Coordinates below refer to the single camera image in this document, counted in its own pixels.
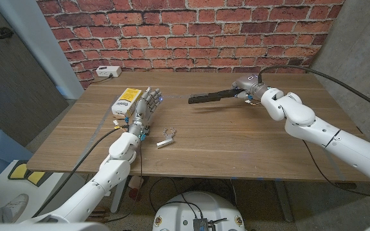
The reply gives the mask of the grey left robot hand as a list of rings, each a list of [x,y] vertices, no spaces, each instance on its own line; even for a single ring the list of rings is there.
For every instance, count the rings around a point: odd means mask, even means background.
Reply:
[[[141,95],[136,106],[132,124],[128,132],[134,135],[148,134],[152,124],[152,117],[157,107],[161,104],[160,89],[152,90],[151,87]]]

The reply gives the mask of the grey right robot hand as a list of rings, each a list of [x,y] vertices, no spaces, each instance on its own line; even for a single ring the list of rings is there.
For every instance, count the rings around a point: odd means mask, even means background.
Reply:
[[[246,75],[238,78],[231,85],[232,89],[242,89],[236,95],[237,98],[243,100],[256,100],[260,101],[262,95],[268,90],[268,86],[258,81],[256,75]]]

